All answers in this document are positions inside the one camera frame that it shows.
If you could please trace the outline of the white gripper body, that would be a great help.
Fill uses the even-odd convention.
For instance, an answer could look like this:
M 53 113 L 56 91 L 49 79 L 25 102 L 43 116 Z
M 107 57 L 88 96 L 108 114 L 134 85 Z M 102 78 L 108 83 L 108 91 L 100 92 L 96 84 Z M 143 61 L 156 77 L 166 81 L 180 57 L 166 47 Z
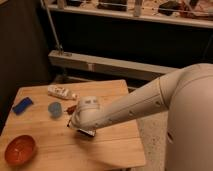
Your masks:
M 96 96 L 86 96 L 82 97 L 76 107 L 76 111 L 81 113 L 82 111 L 86 110 L 98 110 L 100 108 L 100 104 L 98 98 Z

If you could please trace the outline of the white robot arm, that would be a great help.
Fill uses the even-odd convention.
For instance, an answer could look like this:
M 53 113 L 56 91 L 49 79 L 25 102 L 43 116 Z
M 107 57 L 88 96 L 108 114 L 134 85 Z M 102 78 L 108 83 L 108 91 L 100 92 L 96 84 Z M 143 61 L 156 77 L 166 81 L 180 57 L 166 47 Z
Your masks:
M 102 107 L 84 97 L 71 117 L 74 128 L 94 130 L 166 111 L 165 171 L 213 171 L 213 64 L 163 75 Z

